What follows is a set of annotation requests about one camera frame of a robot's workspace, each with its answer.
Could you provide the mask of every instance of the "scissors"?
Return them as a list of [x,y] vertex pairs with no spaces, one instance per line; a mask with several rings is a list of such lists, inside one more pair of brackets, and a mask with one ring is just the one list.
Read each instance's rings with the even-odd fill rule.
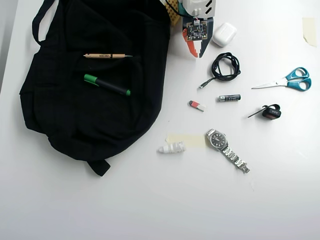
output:
[[[301,71],[303,72],[303,74],[301,76],[298,76],[297,71]],[[304,67],[297,67],[288,76],[285,77],[286,79],[282,79],[280,81],[274,81],[261,86],[256,86],[256,87],[253,87],[252,89],[264,89],[264,88],[271,88],[271,87],[277,87],[277,86],[285,86],[285,87],[296,89],[299,91],[307,91],[311,87],[311,79],[309,78],[309,76],[310,76],[309,72]],[[305,83],[306,88],[302,88],[300,86],[301,83]]]

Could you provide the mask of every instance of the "battery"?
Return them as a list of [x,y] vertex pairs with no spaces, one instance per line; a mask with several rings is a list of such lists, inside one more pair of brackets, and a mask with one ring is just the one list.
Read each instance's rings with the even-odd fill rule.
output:
[[219,96],[219,102],[239,101],[240,99],[241,99],[240,94]]

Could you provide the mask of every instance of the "red usb drive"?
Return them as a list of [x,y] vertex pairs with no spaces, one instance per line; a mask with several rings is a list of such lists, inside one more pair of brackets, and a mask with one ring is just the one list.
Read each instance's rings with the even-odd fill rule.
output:
[[205,105],[197,103],[196,101],[189,101],[189,105],[195,109],[200,110],[201,112],[204,112],[205,109],[207,108]]

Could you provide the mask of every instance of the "wristwatch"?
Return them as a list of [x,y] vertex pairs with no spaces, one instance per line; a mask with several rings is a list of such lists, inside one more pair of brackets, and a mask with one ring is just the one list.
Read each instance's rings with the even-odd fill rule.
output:
[[207,138],[209,139],[211,145],[218,151],[222,152],[228,159],[233,162],[239,169],[241,169],[245,174],[250,171],[247,168],[247,163],[242,161],[237,154],[235,154],[231,147],[228,146],[227,137],[222,132],[211,129],[207,134]]

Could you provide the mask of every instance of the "masking tape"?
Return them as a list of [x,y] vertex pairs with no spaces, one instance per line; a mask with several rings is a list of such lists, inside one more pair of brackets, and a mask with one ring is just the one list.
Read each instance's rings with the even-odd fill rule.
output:
[[168,144],[184,142],[187,148],[205,148],[207,146],[205,135],[169,133],[166,142]]
[[311,46],[317,46],[316,21],[313,17],[303,17],[303,38]]

